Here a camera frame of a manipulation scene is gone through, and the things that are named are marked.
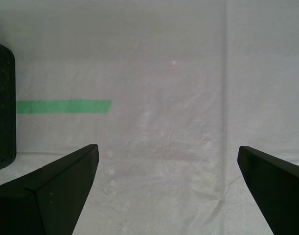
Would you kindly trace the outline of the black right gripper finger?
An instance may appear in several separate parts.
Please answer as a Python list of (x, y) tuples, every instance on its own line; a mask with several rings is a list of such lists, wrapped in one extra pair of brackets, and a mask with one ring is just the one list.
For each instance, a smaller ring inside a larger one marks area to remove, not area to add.
[(299, 235), (299, 166), (249, 146), (237, 162), (273, 234)]
[(98, 162), (98, 146), (89, 144), (0, 185), (0, 235), (72, 234)]

